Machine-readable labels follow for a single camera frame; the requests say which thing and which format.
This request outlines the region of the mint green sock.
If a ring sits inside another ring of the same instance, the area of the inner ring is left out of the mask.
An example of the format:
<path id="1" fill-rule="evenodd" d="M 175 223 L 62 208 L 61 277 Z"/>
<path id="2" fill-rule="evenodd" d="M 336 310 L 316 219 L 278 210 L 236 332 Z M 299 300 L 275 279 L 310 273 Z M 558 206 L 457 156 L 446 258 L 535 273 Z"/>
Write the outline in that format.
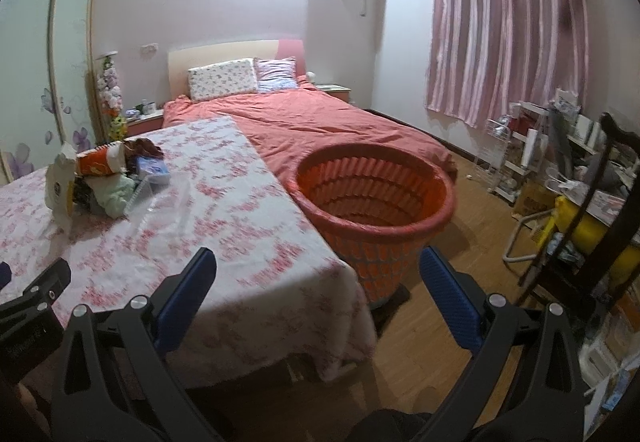
<path id="1" fill-rule="evenodd" d="M 126 206 L 134 190 L 136 182 L 126 174 L 118 173 L 110 176 L 86 177 L 85 181 L 94 194 L 98 205 L 108 217 L 119 219 L 125 214 Z"/>

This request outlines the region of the blue tissue pack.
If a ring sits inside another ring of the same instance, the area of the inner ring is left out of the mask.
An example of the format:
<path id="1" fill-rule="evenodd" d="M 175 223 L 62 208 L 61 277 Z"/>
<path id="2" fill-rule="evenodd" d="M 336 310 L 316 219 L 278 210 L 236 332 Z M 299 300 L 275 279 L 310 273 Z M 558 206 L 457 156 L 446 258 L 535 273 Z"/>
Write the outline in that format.
<path id="1" fill-rule="evenodd" d="M 136 174 L 141 182 L 148 181 L 155 185 L 167 185 L 170 182 L 170 172 L 163 159 L 137 157 Z"/>

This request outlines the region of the brown woven scrunchie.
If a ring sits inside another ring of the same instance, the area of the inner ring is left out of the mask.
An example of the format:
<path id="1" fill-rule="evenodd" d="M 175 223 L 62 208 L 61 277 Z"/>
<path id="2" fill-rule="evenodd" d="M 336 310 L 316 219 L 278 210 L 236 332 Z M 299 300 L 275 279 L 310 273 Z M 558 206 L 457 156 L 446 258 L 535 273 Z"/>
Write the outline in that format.
<path id="1" fill-rule="evenodd" d="M 151 139 L 126 139 L 124 142 L 125 158 L 127 161 L 137 157 L 163 159 L 164 153 Z"/>

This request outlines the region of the white paper bag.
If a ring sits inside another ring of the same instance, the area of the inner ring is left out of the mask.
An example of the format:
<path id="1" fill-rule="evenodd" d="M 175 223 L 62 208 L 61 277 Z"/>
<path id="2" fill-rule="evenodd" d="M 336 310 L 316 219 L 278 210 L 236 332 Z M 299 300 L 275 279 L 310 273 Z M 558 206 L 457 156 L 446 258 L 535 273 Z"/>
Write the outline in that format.
<path id="1" fill-rule="evenodd" d="M 66 234 L 73 222 L 76 167 L 76 150 L 64 143 L 46 172 L 46 206 L 52 211 L 55 224 Z"/>

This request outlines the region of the yellow bag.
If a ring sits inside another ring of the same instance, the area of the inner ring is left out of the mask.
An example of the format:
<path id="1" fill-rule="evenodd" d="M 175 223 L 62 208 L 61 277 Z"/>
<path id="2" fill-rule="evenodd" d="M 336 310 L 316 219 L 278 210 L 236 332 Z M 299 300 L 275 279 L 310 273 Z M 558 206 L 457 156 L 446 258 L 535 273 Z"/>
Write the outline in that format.
<path id="1" fill-rule="evenodd" d="M 553 220 L 558 230 L 565 234 L 570 222 L 578 212 L 578 206 L 567 200 L 564 196 L 555 198 Z M 602 240 L 608 227 L 600 221 L 586 214 L 577 225 L 570 241 L 574 243 L 582 253 L 590 254 Z M 639 265 L 640 250 L 636 245 L 626 246 L 625 250 L 616 259 L 610 269 L 610 287 L 617 287 L 625 283 L 628 277 Z"/>

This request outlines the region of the floral white pink tablecloth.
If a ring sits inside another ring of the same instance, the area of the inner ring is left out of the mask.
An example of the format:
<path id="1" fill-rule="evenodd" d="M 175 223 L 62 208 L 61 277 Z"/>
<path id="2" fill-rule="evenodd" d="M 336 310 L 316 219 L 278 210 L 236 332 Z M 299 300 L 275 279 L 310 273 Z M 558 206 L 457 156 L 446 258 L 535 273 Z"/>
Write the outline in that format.
<path id="1" fill-rule="evenodd" d="M 75 305 L 117 309 L 149 295 L 179 273 L 200 248 L 215 254 L 217 277 L 169 362 L 189 387 L 238 378 L 308 355 L 319 377 L 334 379 L 347 362 L 374 352 L 376 333 L 355 271 L 341 261 L 271 172 L 252 169 L 231 184 L 215 179 L 207 193 L 188 176 L 186 205 L 176 217 L 130 222 L 80 213 L 61 231 L 44 202 L 42 171 L 1 191 L 1 258 L 13 278 L 7 299 L 56 259 L 72 279 L 54 303 L 61 321 Z"/>

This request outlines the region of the clear plastic packaging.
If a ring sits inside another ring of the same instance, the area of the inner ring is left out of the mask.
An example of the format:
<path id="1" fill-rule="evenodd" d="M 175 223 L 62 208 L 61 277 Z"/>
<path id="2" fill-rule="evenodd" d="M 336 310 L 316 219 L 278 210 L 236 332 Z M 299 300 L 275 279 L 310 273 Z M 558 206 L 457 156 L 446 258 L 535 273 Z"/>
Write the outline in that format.
<path id="1" fill-rule="evenodd" d="M 146 176 L 126 204 L 124 216 L 130 222 L 176 217 L 186 205 L 191 183 L 181 173 Z"/>

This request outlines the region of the floral sliding wardrobe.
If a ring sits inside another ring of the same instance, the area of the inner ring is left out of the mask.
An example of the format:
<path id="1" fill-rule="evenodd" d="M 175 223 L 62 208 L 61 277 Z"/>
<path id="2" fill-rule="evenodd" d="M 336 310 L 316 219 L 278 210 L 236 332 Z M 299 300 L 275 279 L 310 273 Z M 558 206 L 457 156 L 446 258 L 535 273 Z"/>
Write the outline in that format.
<path id="1" fill-rule="evenodd" d="M 1 180 L 96 145 L 92 0 L 1 0 Z"/>

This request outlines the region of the pink left nightstand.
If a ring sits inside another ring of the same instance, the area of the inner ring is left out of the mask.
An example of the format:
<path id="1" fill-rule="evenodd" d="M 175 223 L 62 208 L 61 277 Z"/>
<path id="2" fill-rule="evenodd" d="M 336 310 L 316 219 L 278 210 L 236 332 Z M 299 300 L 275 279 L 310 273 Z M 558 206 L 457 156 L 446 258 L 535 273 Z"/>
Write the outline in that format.
<path id="1" fill-rule="evenodd" d="M 156 102 L 142 102 L 125 111 L 127 136 L 132 137 L 159 130 L 163 126 L 164 110 Z"/>

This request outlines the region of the plush toy tower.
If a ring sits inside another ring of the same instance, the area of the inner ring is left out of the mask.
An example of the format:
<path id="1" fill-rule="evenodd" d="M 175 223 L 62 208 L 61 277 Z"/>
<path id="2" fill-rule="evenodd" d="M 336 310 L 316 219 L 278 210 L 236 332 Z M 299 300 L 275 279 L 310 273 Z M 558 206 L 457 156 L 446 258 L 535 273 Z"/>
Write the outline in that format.
<path id="1" fill-rule="evenodd" d="M 100 59 L 100 71 L 96 80 L 96 88 L 106 119 L 110 142 L 121 141 L 127 133 L 127 122 L 122 105 L 122 90 L 119 86 L 119 77 L 114 61 L 116 55 L 116 52 L 112 52 L 105 54 Z"/>

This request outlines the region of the cream pink headboard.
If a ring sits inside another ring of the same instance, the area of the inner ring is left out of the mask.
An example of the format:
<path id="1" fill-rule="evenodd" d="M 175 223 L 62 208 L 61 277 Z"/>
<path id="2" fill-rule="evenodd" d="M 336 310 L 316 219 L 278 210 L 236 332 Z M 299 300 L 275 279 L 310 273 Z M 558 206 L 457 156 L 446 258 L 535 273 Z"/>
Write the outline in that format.
<path id="1" fill-rule="evenodd" d="M 283 59 L 294 57 L 296 76 L 306 73 L 305 50 L 302 40 L 258 40 L 219 43 L 172 50 L 167 56 L 170 98 L 190 93 L 188 70 L 214 62 L 239 58 Z"/>

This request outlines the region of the coral red duvet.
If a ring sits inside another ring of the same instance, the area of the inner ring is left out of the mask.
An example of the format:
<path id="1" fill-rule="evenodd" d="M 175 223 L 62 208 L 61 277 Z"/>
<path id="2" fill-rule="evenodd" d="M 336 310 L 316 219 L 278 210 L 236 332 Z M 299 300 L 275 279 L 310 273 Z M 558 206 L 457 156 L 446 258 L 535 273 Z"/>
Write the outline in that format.
<path id="1" fill-rule="evenodd" d="M 215 179 L 231 184 L 252 169 L 285 182 L 297 160 L 340 144 L 378 144 L 433 163 L 455 180 L 450 151 L 407 125 L 372 115 L 304 82 L 293 90 L 239 94 L 206 102 L 180 95 L 164 108 L 154 141 L 169 165 L 185 169 L 207 193 Z"/>

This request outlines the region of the floral white pillow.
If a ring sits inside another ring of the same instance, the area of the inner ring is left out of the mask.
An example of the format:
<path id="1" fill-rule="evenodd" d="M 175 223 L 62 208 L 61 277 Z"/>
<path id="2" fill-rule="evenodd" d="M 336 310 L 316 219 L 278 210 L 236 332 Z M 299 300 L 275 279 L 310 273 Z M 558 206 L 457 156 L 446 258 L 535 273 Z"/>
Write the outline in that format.
<path id="1" fill-rule="evenodd" d="M 188 70 L 190 97 L 197 102 L 230 95 L 256 93 L 257 76 L 252 58 L 206 64 Z"/>

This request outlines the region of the right nightstand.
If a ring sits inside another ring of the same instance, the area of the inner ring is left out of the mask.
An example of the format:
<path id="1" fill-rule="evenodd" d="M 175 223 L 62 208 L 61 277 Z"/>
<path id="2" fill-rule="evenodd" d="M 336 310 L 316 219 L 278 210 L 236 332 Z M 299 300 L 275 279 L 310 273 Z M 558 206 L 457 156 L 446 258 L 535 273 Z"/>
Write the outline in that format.
<path id="1" fill-rule="evenodd" d="M 347 102 L 347 104 L 350 103 L 350 92 L 352 90 L 349 87 L 340 84 L 317 84 L 316 89 L 335 98 L 341 99 L 343 102 Z"/>

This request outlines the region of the pink striped pillow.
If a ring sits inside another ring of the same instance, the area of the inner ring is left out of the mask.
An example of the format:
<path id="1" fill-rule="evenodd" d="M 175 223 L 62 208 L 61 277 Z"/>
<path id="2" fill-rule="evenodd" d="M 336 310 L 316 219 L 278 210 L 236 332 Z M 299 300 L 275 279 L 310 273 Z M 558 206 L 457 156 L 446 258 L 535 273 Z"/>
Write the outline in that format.
<path id="1" fill-rule="evenodd" d="M 298 87 L 294 57 L 282 59 L 254 59 L 257 92 L 267 94 Z"/>

